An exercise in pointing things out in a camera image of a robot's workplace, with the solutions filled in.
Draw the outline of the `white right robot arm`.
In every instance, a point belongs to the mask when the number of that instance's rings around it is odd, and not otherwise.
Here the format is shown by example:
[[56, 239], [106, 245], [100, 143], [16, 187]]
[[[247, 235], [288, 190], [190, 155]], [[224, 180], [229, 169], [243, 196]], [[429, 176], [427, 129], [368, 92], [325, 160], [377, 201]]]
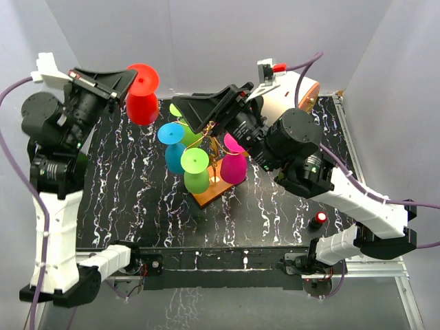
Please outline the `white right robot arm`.
[[375, 196], [358, 183], [323, 146], [322, 128], [311, 114], [271, 104], [252, 83], [174, 96], [171, 102], [192, 132], [229, 133], [264, 171], [277, 172], [275, 182], [286, 191], [353, 218], [351, 227], [313, 239], [305, 255], [285, 261], [297, 273], [321, 273], [361, 254], [391, 260], [416, 249], [416, 232], [408, 227], [416, 207]]

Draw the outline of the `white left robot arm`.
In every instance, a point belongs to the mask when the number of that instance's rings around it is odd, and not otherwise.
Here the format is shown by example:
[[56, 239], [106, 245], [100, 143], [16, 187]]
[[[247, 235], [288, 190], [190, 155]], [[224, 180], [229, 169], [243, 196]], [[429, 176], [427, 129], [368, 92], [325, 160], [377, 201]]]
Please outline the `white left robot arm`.
[[88, 158], [82, 148], [101, 115], [119, 109], [137, 73], [98, 73], [74, 68], [62, 83], [64, 98], [49, 92], [29, 96], [21, 107], [28, 136], [30, 185], [35, 189], [36, 262], [22, 301], [72, 308], [91, 303], [113, 273], [135, 274], [139, 247], [117, 240], [105, 250], [76, 259], [76, 228]]

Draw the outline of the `magenta plastic wine glass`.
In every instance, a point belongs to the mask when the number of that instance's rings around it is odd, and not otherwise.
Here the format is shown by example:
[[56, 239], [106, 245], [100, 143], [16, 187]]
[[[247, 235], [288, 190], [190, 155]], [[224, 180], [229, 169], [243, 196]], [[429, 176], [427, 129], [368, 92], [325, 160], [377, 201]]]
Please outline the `magenta plastic wine glass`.
[[228, 150], [228, 154], [223, 158], [221, 164], [221, 178], [232, 185], [238, 185], [247, 177], [248, 163], [243, 152], [245, 149], [227, 133], [223, 142]]

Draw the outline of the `green plastic wine glass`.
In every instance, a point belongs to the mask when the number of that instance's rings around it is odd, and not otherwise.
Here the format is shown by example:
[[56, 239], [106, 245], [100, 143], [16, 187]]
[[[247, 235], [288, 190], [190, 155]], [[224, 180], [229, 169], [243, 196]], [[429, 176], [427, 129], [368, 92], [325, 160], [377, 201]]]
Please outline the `green plastic wine glass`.
[[201, 134], [194, 134], [191, 131], [190, 127], [187, 125], [182, 114], [179, 112], [179, 110], [173, 103], [170, 103], [169, 111], [173, 116], [175, 116], [178, 119], [179, 124], [184, 129], [184, 136], [181, 139], [181, 143], [186, 147], [191, 147], [191, 148], [199, 147], [201, 144], [201, 140], [200, 140]]
[[184, 184], [192, 194], [201, 194], [209, 188], [209, 156], [201, 148], [189, 148], [181, 157], [181, 167], [184, 169]]

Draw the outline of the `red plastic wine glass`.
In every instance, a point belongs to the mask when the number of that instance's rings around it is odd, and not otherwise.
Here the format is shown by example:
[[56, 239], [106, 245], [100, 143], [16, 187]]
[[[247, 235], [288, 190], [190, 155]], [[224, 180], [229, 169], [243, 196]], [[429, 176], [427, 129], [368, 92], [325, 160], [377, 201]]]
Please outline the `red plastic wine glass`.
[[134, 69], [137, 72], [126, 99], [127, 115], [134, 124], [140, 126], [152, 124], [160, 112], [155, 95], [160, 77], [151, 66], [144, 63], [132, 64], [127, 69]]

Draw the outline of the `white cylindrical container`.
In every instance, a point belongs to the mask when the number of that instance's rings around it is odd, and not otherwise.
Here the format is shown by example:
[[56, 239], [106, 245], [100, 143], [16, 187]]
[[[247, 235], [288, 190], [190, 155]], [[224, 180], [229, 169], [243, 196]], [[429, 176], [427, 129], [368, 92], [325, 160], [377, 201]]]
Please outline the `white cylindrical container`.
[[[300, 74], [289, 71], [279, 77], [280, 86], [263, 95], [263, 108], [261, 115], [266, 117], [266, 125], [272, 126], [282, 114], [295, 107], [296, 85]], [[298, 109], [311, 113], [320, 92], [320, 83], [304, 77], [298, 92]]]

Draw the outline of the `blue plastic wine glass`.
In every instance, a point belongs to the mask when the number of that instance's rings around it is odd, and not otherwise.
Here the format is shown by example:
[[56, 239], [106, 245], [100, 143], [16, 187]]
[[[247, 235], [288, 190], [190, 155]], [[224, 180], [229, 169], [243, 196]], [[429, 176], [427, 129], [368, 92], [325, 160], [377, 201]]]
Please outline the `blue plastic wine glass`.
[[176, 122], [164, 124], [157, 133], [159, 141], [166, 145], [166, 166], [170, 172], [178, 175], [184, 174], [181, 165], [181, 158], [186, 148], [181, 143], [183, 136], [184, 129]]

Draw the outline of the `red push button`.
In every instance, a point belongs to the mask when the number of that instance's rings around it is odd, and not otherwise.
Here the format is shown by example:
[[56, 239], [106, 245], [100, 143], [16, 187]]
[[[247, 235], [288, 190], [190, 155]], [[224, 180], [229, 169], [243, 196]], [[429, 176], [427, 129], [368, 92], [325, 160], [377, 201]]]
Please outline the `red push button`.
[[319, 230], [322, 225], [327, 221], [327, 214], [323, 211], [317, 212], [313, 218], [309, 221], [309, 227], [311, 230]]

